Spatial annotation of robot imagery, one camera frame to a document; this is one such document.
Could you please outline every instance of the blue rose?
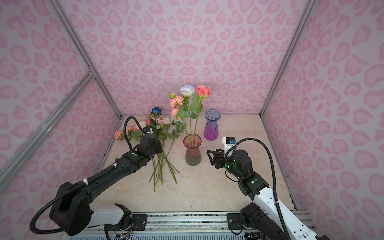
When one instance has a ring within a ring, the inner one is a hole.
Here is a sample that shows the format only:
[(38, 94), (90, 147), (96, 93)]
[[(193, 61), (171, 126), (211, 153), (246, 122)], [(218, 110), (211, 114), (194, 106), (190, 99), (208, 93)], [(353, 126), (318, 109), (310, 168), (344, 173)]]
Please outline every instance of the blue rose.
[(152, 113), (154, 114), (154, 115), (161, 115), (161, 109), (159, 108), (159, 107), (155, 107), (155, 108), (153, 108), (152, 109)]

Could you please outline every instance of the beige table surface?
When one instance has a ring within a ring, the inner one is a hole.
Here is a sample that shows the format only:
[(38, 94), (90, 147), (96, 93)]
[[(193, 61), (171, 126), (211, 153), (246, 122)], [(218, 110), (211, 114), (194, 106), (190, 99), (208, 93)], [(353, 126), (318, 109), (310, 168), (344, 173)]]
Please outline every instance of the beige table surface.
[[(200, 146), (202, 160), (199, 165), (189, 166), (185, 162), (185, 147), (182, 143), (185, 133), (176, 139), (172, 147), (168, 159), (180, 171), (180, 174), (176, 175), (177, 184), (166, 167), (163, 171), (164, 184), (162, 186), (158, 183), (154, 192), (152, 181), (148, 182), (153, 172), (152, 162), (149, 162), (136, 173), (121, 179), (100, 194), (92, 205), (119, 203), (133, 212), (240, 210), (249, 204), (251, 199), (241, 193), (236, 182), (226, 178), (224, 168), (216, 169), (210, 164), (206, 153), (207, 150), (223, 149), (222, 137), (234, 136), (236, 140), (254, 137), (267, 145), (274, 160), (278, 198), (289, 209), (294, 210), (259, 115), (223, 115), (218, 121), (219, 137), (214, 141), (208, 141), (204, 138), (203, 132), (206, 122), (204, 115), (201, 115), (196, 130), (196, 133), (202, 138)], [(128, 125), (133, 126), (134, 121), (130, 120)], [(131, 144), (135, 146), (138, 143), (132, 141)], [(171, 141), (167, 140), (165, 143), (166, 150), (169, 149), (170, 144)], [(237, 149), (244, 149), (248, 152), (252, 159), (253, 169), (272, 187), (271, 167), (265, 149), (254, 141), (243, 142)], [(113, 164), (116, 157), (121, 157), (128, 150), (125, 141), (115, 141), (104, 168)]]

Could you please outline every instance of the wall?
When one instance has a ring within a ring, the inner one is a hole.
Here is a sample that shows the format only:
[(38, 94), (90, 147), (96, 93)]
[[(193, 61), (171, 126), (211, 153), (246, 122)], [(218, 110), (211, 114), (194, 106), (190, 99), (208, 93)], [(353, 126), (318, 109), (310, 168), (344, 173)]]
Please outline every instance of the wall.
[(170, 113), (170, 91), (210, 86), (206, 108), (259, 113), (305, 0), (61, 1), (123, 114)]
[(85, 75), (44, 0), (0, 3), (0, 171)]
[[(116, 121), (92, 81), (0, 196), (0, 239), (37, 236), (29, 231), (34, 214), (54, 198), (64, 182), (75, 183), (93, 175)], [(39, 228), (56, 228), (48, 213), (39, 218)], [(39, 237), (49, 239), (52, 235)]]
[(266, 113), (300, 207), (331, 239), (384, 238), (383, 9), (320, 1)]

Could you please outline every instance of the red vase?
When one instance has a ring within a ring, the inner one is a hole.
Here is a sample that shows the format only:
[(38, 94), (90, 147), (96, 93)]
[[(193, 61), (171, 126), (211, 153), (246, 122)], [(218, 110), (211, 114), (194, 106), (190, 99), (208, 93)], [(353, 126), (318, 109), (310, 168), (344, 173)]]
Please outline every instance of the red vase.
[(183, 140), (185, 151), (185, 161), (188, 165), (196, 166), (201, 162), (200, 145), (201, 138), (197, 134), (189, 134)]

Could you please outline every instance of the vase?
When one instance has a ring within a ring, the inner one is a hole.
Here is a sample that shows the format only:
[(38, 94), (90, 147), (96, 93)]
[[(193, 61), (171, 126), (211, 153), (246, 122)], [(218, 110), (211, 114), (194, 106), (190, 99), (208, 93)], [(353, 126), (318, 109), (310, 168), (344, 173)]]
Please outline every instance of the vase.
[(200, 145), (201, 138), (197, 134), (189, 134), (183, 140), (185, 151), (185, 161), (188, 165), (196, 166), (201, 162)]
[(205, 112), (205, 118), (207, 119), (207, 124), (204, 129), (204, 137), (209, 141), (216, 140), (218, 137), (218, 125), (217, 121), (220, 119), (221, 114), (215, 109), (210, 109)]

